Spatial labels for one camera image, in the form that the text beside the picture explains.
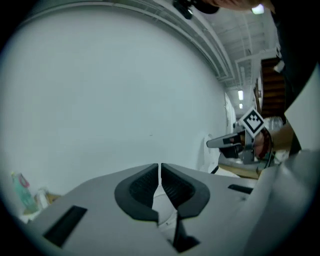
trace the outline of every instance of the plastic bottle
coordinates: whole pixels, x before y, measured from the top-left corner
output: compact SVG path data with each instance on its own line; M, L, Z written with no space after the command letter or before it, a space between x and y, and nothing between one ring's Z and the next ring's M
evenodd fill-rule
M28 189L29 183L27 180L22 176L21 173L15 174L13 172L11 176L14 190L17 192L25 208L28 209L31 214L38 211L37 203Z

